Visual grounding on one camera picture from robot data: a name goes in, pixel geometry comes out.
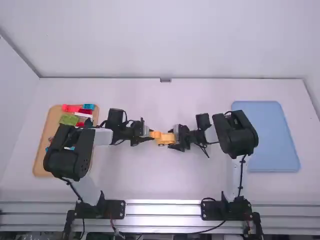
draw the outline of blue mat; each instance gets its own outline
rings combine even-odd
[[[235,101],[231,109],[243,110],[259,136],[248,163],[249,172],[297,172],[300,161],[290,130],[277,101]]]

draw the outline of cable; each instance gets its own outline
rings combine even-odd
[[[200,204],[202,205],[204,200],[211,200],[213,202],[216,202],[216,200],[212,197],[205,197],[201,200]],[[211,230],[214,230],[214,229],[217,229],[219,227],[221,227],[224,223],[226,222],[226,220],[222,221],[221,223],[219,223],[217,226],[214,226],[212,228],[209,228],[207,230],[203,230],[203,231],[196,231],[196,232],[192,232],[192,233],[188,233],[188,234],[203,234],[203,233],[206,233],[206,232],[209,232]]]
[[[121,237],[121,238],[124,239],[124,240],[126,239],[125,235],[124,235],[122,232],[120,232],[120,231],[115,227],[111,213],[110,213],[110,225],[111,225],[111,227],[112,227],[112,230],[113,230],[113,233],[114,233],[115,236],[119,236],[119,237]]]
[[[125,122],[125,125],[127,126],[129,123],[134,122],[134,120],[130,119],[128,121]]]
[[[103,127],[103,125],[105,125],[105,124],[106,124],[106,122],[107,122],[107,120],[104,120],[102,123],[100,123],[99,127],[100,127],[100,128],[102,128],[102,127]]]
[[[83,198],[80,196],[80,194],[77,192],[77,190],[75,189],[75,187],[72,185],[72,182],[69,181],[68,179],[65,179],[63,177],[58,177],[60,180],[66,182],[67,185],[70,186],[70,188],[72,189],[72,191],[75,193],[75,195],[78,197],[78,199],[80,200],[80,202],[84,202]]]
[[[123,110],[124,111],[124,114],[125,114],[125,123],[127,123],[128,122],[128,116],[127,116],[127,112],[125,111],[125,110]]]
[[[245,161],[245,157],[247,156],[247,154],[243,155],[240,163],[241,163],[241,171],[240,171],[240,184],[239,184],[239,191],[238,191],[238,197],[240,196],[240,193],[241,193],[241,189],[243,189],[244,187],[242,186],[242,176],[243,176],[243,173],[244,173],[244,163],[246,163]]]
[[[117,145],[119,145],[119,144],[122,144],[124,141],[125,141],[125,140],[122,140],[122,141],[120,141],[120,142],[118,142],[118,143],[115,143],[115,144],[113,144],[113,146],[117,146]]]
[[[219,141],[214,141],[214,142],[208,142],[207,144],[211,145],[211,144],[218,144],[218,143],[219,143]]]
[[[85,219],[84,218],[82,218],[82,226],[83,226],[83,230],[79,240],[81,240],[85,235]]]
[[[143,233],[141,233],[140,236],[136,240],[139,240],[142,237],[142,235],[143,235]]]
[[[75,134],[76,130],[74,130],[72,133],[70,133],[68,135],[68,137],[66,138],[66,140],[63,142],[63,144],[61,145],[61,147],[59,148],[59,151],[61,151],[65,145],[67,144],[67,142],[73,137],[73,135]]]
[[[207,229],[207,230],[196,231],[196,232],[192,232],[192,233],[188,233],[188,234],[203,234],[203,233],[206,233],[206,232],[209,232],[209,231],[211,231],[211,230],[214,230],[214,229],[217,229],[217,228],[221,227],[225,222],[226,222],[226,220],[222,221],[219,225],[214,226],[214,227],[212,227],[212,228],[209,228],[209,229]]]
[[[204,200],[211,200],[213,202],[216,202],[216,200],[212,197],[205,197],[204,199],[201,200],[201,203],[203,203]]]
[[[204,152],[204,154],[207,156],[208,159],[210,158],[206,150],[207,145],[204,145],[203,143],[202,143],[202,146],[198,143],[194,143],[194,144],[197,145],[202,150],[202,152]]]

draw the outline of wooden cutting board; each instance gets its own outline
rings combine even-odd
[[[53,177],[53,175],[44,169],[44,158],[46,155],[46,147],[49,147],[49,138],[52,138],[59,127],[59,120],[62,114],[67,112],[62,111],[62,105],[54,105],[49,109],[46,121],[44,124],[42,136],[40,139],[39,147],[36,153],[36,157],[33,164],[33,175],[36,177]],[[94,105],[94,110],[92,112],[93,125],[98,124],[99,107]]]

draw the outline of aluminum rail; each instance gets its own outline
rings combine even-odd
[[[125,233],[193,233],[220,221],[203,221],[199,200],[127,200],[125,218],[115,220]],[[0,202],[0,231],[62,231],[72,202]],[[320,204],[252,204],[265,234],[320,235]],[[73,231],[82,231],[76,219]],[[107,219],[86,219],[86,232],[112,232]],[[227,221],[213,234],[241,234],[243,223]]]

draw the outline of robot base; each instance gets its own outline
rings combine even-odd
[[[124,219],[126,202],[124,200],[102,200],[100,205],[91,206],[77,202],[75,205],[75,219]]]
[[[250,202],[243,196],[228,202],[222,192],[221,201],[202,200],[201,218],[203,221],[251,221],[253,212]]]

